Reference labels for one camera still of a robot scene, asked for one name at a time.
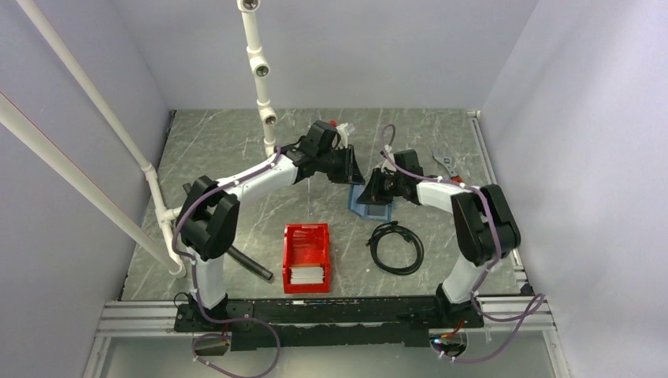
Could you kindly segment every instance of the black cable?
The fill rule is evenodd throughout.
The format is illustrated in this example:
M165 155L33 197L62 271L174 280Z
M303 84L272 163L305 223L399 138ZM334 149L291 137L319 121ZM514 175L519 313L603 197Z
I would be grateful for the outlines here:
M179 298L179 295L182 295L182 294L185 295L186 298L187 298L187 292L179 291L178 293L176 293L176 295L174 295L174 299L172 300L172 303L174 303L174 307L176 307L177 309L179 308L179 306L176 305L176 299Z
M408 265L406 268L393 268L383 264L382 261L378 258L378 243L380 239L387 234L399 234L406 240L408 243L413 243L415 246L415 262L411 265ZM408 228L399 226L399 222L394 220L392 222L383 223L380 226L376 227L371 234L371 238L366 243L366 245L371 249L371 258L373 262L376 263L378 268L383 269L385 272L396 274L397 276L408 276L409 274L415 273L422 265L422 262L425 260L425 248L422 246L422 241L420 238L415 235L415 232L412 232Z

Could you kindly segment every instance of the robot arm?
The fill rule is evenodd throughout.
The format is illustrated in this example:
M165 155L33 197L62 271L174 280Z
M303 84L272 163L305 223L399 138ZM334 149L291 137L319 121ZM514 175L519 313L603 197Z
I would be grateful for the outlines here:
M232 247L241 204L250 204L272 191L287 187L323 172L333 183L364 184L354 157L354 146L338 147L340 133L332 125L316 121L297 143L283 146L279 155L234 176L213 181L199 177L187 186L182 209L189 209L204 194L217 190L201 203L183 223L181 241L195 256L195 271L201 288L200 298L210 316L220 317L225 310L224 258ZM176 222L182 221L182 211Z
M409 173L424 176L414 150L394 154L394 162ZM504 258L519 246L518 226L498 185L479 189L492 211ZM478 277L495 257L495 246L481 200L462 186L423 181L401 172L376 168L358 203L387 205L394 197L404 197L416 205L436 207L453 215L461 254L455 268L436 289L436 309L443 316L465 309Z

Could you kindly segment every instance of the white pvc pipe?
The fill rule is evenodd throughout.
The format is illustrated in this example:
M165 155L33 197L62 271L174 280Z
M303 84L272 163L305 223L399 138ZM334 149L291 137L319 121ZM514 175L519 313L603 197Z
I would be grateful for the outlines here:
M33 0L17 0L17 3L25 12L26 16L32 21L37 30L42 34L42 37L49 43L49 46L54 50L56 55L61 59L63 65L72 73L74 79L81 86L88 98L91 99L93 104L98 108L99 112L105 118L109 126L116 132L118 138L125 145L125 147L130 151L130 154L137 160L137 164L144 172L146 180L149 183L150 193L155 203L156 209L164 209L165 203L162 200L162 194L160 192L160 187L158 186L158 176L155 172L153 165L144 157L142 151L137 147L135 141L132 140L132 137L128 134L128 131L125 129L121 121L118 119L116 114L111 110L111 107L102 97L102 94L98 91L98 88L95 87L91 78L88 77L88 74L81 67L79 62L76 60L72 52L65 45L65 42L61 39L58 33L55 31L54 27L47 20L42 10L35 4ZM164 218L158 217L158 223L162 230L162 234L165 237L165 243L167 244L167 251L169 256L180 266L179 270L170 269L170 272L177 278L185 276L184 263L181 261L180 257L174 253L172 250L172 230L169 225L169 222L165 224Z
M42 34L42 37L44 37L49 43L49 46L51 46L56 55L61 59L65 67L72 73L76 82L79 83L81 88L86 92L86 95L88 95L91 101L95 104L123 144L128 148L130 154L137 160L139 166L142 169L148 169L150 162L144 157L142 151L139 150L135 141L132 140L132 137L130 137L125 130L121 121L116 117L116 114L111 110L109 104L107 104L98 91L98 88L96 88L91 81L91 78L88 77L74 55L72 55L72 52L67 48L61 37L55 31L54 27L51 26L51 23L46 19L42 10L32 0L17 0L17 2L37 30Z
M260 35L258 33L258 20L254 12L241 12L243 20L243 30L246 32L246 41L248 50L258 51L262 48L260 44Z
M153 195L153 202L155 204L155 217L158 219L158 226L160 226L162 236L165 238L167 253L180 267L178 272L171 273L176 276L176 278L182 278L186 275L186 269L179 255L176 254L172 249L172 240L174 237L172 233L172 223L170 219L165 218L167 208L165 207L165 202L162 200L162 194L160 193L160 187L158 185L158 174L155 172L153 165L150 167L150 170L145 173L150 187L150 192Z
M153 239L125 215L4 93L0 91L0 95L2 95L0 96L0 123L4 124L21 142L42 158L54 171L67 180L88 201L146 249L148 253L153 255L170 272L179 272L180 266L165 254Z
M255 91L258 92L258 106L269 104L269 92L264 77L255 77Z
M265 134L265 153L267 156L271 156L274 153L276 145L276 136L273 130L276 123L276 112L269 100L269 92L266 86L266 77L270 73L269 63L262 53L262 44L260 44L260 35L258 33L258 20L255 18L255 12L259 6L260 0L257 1L252 9L246 8L244 0L237 0L237 8L241 11L243 30L246 32L246 53L250 62L250 70L253 72L253 77L255 78L255 91L258 92L258 112ZM258 67L265 67L266 72L263 75L259 75Z

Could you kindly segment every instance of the black mounting plate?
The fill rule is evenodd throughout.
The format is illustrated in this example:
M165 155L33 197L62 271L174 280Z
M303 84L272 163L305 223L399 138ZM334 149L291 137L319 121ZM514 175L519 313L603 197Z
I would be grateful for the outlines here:
M229 301L227 305L228 315L234 317L253 317L253 304L248 301ZM224 324L213 324L202 319L198 311L191 308L187 303L179 306L176 312L176 321L174 322L175 332L220 332ZM248 332L253 328L253 323L249 321L235 322L229 324L229 330L232 332Z
M430 328L455 328L460 320L465 328L482 328L483 319L474 310L456 317L434 316L432 295L373 298L281 298L230 299L230 317L249 314L269 322L278 332L281 346L329 346L345 344L403 343L406 347L423 347L429 342ZM188 304L179 306L174 331L219 332L222 324L196 321ZM379 323L339 326L336 323ZM317 324L306 328L293 324ZM273 347L273 336L260 324L230 324L232 350L254 350Z

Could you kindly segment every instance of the white connector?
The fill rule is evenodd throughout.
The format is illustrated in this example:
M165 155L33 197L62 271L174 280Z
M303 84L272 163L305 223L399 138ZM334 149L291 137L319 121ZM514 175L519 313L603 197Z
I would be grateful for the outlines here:
M253 13L260 7L260 0L236 0L236 7L244 13Z
M267 63L266 58L262 55L262 48L260 51L248 53L248 61L250 63L250 70L253 72L253 75L256 77L265 77L269 75L269 63Z

